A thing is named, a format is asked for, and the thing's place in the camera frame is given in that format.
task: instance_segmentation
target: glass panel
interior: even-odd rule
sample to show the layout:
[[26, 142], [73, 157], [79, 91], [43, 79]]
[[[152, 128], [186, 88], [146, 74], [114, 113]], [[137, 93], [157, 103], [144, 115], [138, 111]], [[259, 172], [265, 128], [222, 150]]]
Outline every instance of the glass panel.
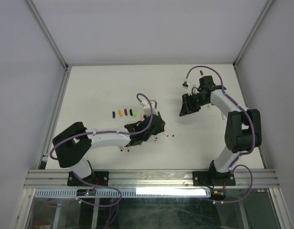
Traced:
[[[227, 189], [230, 198], [246, 190]], [[111, 204], [112, 198], [85, 198]], [[253, 190], [241, 204], [213, 204], [200, 198], [123, 198], [118, 207], [79, 204], [74, 199], [35, 198], [29, 229], [278, 229], [267, 192]]]

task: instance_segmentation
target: white table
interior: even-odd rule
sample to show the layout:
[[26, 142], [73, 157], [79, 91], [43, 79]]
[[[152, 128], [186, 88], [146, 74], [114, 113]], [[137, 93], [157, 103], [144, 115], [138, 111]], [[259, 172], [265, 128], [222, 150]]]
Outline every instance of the white table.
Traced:
[[[206, 169], [225, 146], [226, 121], [220, 110], [203, 106], [197, 113], [179, 117], [182, 106], [183, 79], [193, 65], [129, 65], [73, 67], [63, 100], [55, 135], [77, 121], [93, 128], [115, 128], [134, 123], [141, 117], [118, 115], [131, 108], [142, 113], [136, 100], [143, 93], [158, 102], [167, 127], [175, 137], [158, 136], [158, 141], [149, 139], [142, 146], [131, 147], [130, 152], [121, 152], [118, 147], [103, 147], [90, 150], [86, 158], [94, 169]], [[229, 94], [244, 105], [240, 87], [231, 64], [209, 65], [217, 70]], [[205, 75], [218, 77], [210, 70]], [[189, 79], [200, 78], [199, 69], [192, 71]], [[258, 149], [242, 157], [239, 164], [250, 168], [263, 168]], [[48, 159], [47, 169], [57, 169], [57, 161]]]

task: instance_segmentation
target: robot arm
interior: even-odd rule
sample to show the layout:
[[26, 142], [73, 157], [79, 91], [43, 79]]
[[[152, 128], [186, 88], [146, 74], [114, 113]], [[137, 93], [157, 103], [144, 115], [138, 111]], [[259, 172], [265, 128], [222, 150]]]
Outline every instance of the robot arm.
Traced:
[[57, 146], [60, 142], [74, 136], [73, 138], [56, 148], [57, 160], [61, 168], [70, 168], [80, 178], [87, 180], [93, 178], [92, 168], [84, 158], [88, 150], [104, 146], [137, 146], [142, 142], [148, 141], [152, 135], [157, 135], [165, 131], [165, 122], [162, 120], [160, 112], [157, 111], [157, 102], [151, 100], [141, 100], [144, 110], [144, 120], [136, 123], [127, 124], [115, 129], [95, 129], [85, 127], [82, 122], [76, 122], [57, 135], [53, 139], [53, 145]]
[[[187, 94], [182, 96], [180, 116], [198, 112], [203, 105], [213, 104], [227, 117], [224, 136], [226, 147], [219, 157], [211, 162], [207, 178], [203, 181], [207, 184], [221, 185], [222, 181], [231, 175], [231, 166], [239, 159], [239, 155], [251, 149], [252, 130], [243, 111], [223, 94], [221, 85], [214, 84], [212, 76], [204, 76], [199, 81], [200, 86], [198, 88], [191, 83], [185, 82], [183, 84], [187, 88]], [[262, 141], [260, 113], [256, 109], [249, 110], [247, 107], [243, 107], [243, 109], [252, 120], [255, 132], [255, 147], [258, 147]]]

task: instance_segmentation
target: table surface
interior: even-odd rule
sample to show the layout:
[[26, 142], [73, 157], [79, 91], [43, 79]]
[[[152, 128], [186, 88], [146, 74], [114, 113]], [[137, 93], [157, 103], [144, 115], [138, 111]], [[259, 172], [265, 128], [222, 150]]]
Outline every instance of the table surface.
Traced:
[[[203, 106], [197, 113], [179, 117], [182, 106], [183, 79], [193, 65], [125, 65], [73, 67], [57, 122], [55, 135], [74, 122], [97, 129], [117, 128], [141, 119], [142, 106], [137, 93], [158, 102], [166, 126], [175, 137], [158, 135], [142, 146], [133, 146], [130, 152], [121, 152], [117, 146], [89, 150], [86, 158], [94, 169], [206, 169], [225, 146], [226, 120], [215, 106]], [[237, 102], [244, 105], [240, 87], [231, 64], [208, 65], [220, 73], [224, 86]], [[204, 75], [218, 77], [207, 69]], [[196, 82], [199, 69], [189, 79]], [[139, 115], [118, 115], [118, 110], [132, 109]], [[263, 168], [259, 150], [242, 157], [238, 164]], [[48, 159], [47, 169], [60, 168], [57, 161]]]

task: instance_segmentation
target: metal frame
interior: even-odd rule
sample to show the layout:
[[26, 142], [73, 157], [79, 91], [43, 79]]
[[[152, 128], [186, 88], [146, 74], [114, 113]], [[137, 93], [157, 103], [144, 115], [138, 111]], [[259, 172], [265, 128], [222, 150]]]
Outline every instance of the metal frame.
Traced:
[[[71, 67], [66, 63], [63, 55], [61, 54], [57, 44], [55, 43], [51, 33], [49, 32], [45, 22], [43, 21], [40, 13], [34, 4], [33, 0], [24, 0], [28, 9], [32, 13], [35, 21], [37, 22], [40, 30], [42, 31], [45, 39], [49, 43], [51, 49], [57, 56], [61, 65], [63, 66], [65, 73], [61, 79], [59, 92], [57, 94], [55, 105], [52, 109], [52, 116], [47, 128], [47, 135], [43, 141], [40, 151], [40, 160], [36, 165], [36, 168], [40, 167], [41, 162], [46, 162], [48, 158], [48, 150], [51, 146], [51, 139], [55, 131], [55, 127], [58, 121], [62, 101], [64, 98], [68, 78], [70, 76]], [[268, 0], [263, 10], [261, 11], [256, 23], [251, 29], [246, 41], [243, 44], [235, 62], [234, 68], [237, 74], [237, 66], [245, 55], [250, 44], [253, 41], [256, 33], [260, 29], [262, 21], [266, 17], [269, 9], [272, 7], [275, 0]], [[72, 64], [71, 66], [88, 66], [90, 64]], [[247, 100], [241, 81], [238, 78], [238, 82], [241, 88], [244, 101], [247, 105]], [[267, 167], [266, 161], [262, 156], [264, 166]], [[119, 188], [132, 188], [141, 186], [170, 186], [170, 187], [183, 187], [192, 188], [192, 171], [193, 170], [110, 170], [109, 185]], [[275, 171], [272, 169], [252, 169], [254, 182], [253, 188], [269, 188], [273, 208], [276, 211], [277, 218], [279, 219], [281, 228], [290, 229], [294, 228], [294, 224], [290, 217], [289, 211], [284, 202], [283, 195], [279, 189], [280, 185], [276, 177]], [[20, 202], [17, 206], [16, 214], [13, 219], [12, 228], [23, 229], [25, 228], [26, 221], [30, 214], [30, 208], [32, 205], [32, 197], [36, 191], [36, 188], [59, 188], [63, 190], [72, 189], [67, 187], [68, 171], [67, 170], [30, 170], [27, 175], [25, 186], [21, 194]], [[246, 170], [237, 169], [235, 172], [235, 179], [237, 186], [227, 188], [247, 188], [249, 186], [250, 178]], [[243, 219], [244, 228], [248, 228], [245, 223], [246, 215], [243, 205], [240, 211]]]

